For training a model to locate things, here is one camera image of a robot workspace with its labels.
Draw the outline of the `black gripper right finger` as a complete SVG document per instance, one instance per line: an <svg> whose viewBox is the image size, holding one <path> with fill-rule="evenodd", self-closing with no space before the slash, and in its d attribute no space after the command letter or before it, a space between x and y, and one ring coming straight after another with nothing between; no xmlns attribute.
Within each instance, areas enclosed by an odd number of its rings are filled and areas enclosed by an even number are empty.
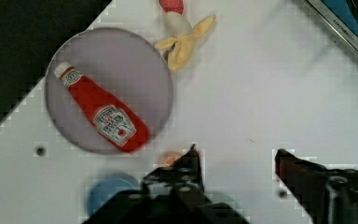
<svg viewBox="0 0 358 224"><path fill-rule="evenodd" d="M275 174L313 224L358 224L358 170L328 169L281 148L275 156Z"/></svg>

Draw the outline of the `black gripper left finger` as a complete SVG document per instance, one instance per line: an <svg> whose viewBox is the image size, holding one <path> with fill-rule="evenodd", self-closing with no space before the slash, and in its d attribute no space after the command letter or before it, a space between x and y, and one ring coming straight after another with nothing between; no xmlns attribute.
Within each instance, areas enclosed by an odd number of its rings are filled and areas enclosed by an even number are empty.
<svg viewBox="0 0 358 224"><path fill-rule="evenodd" d="M167 167L146 175L138 189L117 193L82 224L249 224L205 192L200 153L193 144Z"/></svg>

